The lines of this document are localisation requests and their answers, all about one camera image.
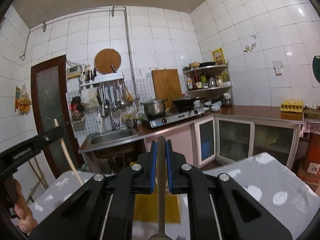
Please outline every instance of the silver screw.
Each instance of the silver screw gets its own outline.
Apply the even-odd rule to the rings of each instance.
[[[134,171],[139,171],[139,170],[141,170],[141,168],[142,168],[142,166],[138,163],[131,166],[131,169],[133,169]]]
[[[230,179],[230,177],[228,174],[223,173],[223,174],[220,174],[219,179],[221,179],[222,181],[227,181]]]
[[[104,175],[102,175],[102,174],[96,174],[96,175],[93,177],[93,179],[94,179],[95,181],[102,181],[103,178],[104,178]]]
[[[184,171],[190,171],[192,166],[188,163],[185,163],[181,166],[181,168],[184,170]]]

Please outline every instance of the cabinet door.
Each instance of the cabinet door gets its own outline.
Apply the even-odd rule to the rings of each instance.
[[[202,167],[215,157],[214,119],[196,123],[198,167]]]
[[[220,117],[216,122],[218,159],[230,163],[251,156],[253,122]]]
[[[255,123],[252,155],[267,152],[283,165],[287,165],[294,132],[294,127],[276,127]]]

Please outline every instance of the hand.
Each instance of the hand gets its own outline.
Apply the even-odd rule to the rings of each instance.
[[[29,234],[38,225],[38,223],[33,218],[32,211],[28,207],[27,202],[22,195],[22,190],[19,182],[17,180],[14,180],[14,183],[18,195],[18,201],[14,205],[14,211],[20,218],[17,225],[23,233]]]

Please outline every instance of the green plate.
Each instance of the green plate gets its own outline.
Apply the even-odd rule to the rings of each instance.
[[[320,83],[320,58],[318,58],[317,56],[313,58],[312,68],[316,80]]]

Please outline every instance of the egg carton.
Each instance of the egg carton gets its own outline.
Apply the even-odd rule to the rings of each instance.
[[[280,110],[282,112],[302,113],[303,101],[301,99],[286,99],[282,102]]]

